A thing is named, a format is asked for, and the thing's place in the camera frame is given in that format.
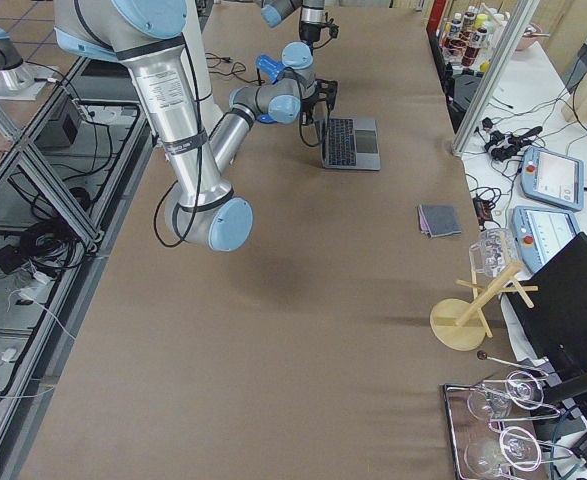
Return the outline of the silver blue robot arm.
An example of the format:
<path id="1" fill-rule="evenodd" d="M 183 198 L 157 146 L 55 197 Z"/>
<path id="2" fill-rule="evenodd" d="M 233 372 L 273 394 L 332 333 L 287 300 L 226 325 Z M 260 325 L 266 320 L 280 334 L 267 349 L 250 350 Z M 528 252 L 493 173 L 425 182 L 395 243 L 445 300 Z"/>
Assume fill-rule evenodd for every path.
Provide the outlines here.
<path id="1" fill-rule="evenodd" d="M 279 26 L 298 13 L 299 39 L 311 50 L 322 48 L 338 38 L 339 26 L 328 16 L 323 0 L 261 0 L 255 1 L 255 4 L 270 28 Z"/>
<path id="2" fill-rule="evenodd" d="M 164 207 L 176 241 L 222 252 L 242 246 L 253 212 L 222 174 L 256 121 L 309 125 L 318 103 L 333 109 L 338 84 L 317 77 L 312 41 L 288 44 L 281 60 L 259 56 L 268 84 L 236 90 L 220 113 L 194 2 L 57 1 L 54 15 L 61 49 L 127 68 L 177 177 Z"/>

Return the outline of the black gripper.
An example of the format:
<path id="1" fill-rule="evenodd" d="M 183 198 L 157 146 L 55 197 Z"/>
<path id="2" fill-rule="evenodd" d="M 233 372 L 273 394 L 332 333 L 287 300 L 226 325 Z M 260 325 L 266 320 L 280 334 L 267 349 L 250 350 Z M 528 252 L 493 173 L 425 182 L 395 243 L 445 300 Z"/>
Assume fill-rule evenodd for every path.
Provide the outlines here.
<path id="1" fill-rule="evenodd" d="M 337 94 L 338 94 L 338 82 L 335 80 L 325 80 L 317 78 L 315 80 L 316 93 L 319 101 L 323 101 L 326 104 L 326 118 L 331 118 L 333 109 L 335 107 Z M 323 106 L 316 104 L 314 106 L 314 121 L 316 124 L 323 122 Z"/>

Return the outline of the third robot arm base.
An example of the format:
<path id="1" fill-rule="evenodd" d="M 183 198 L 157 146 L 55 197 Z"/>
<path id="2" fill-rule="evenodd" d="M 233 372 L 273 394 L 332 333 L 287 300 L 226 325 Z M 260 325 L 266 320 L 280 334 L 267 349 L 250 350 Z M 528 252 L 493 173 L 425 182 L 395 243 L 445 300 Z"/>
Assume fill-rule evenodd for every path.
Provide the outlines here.
<path id="1" fill-rule="evenodd" d="M 0 28 L 0 100 L 35 101 L 45 86 L 46 75 L 27 64 L 8 33 Z"/>

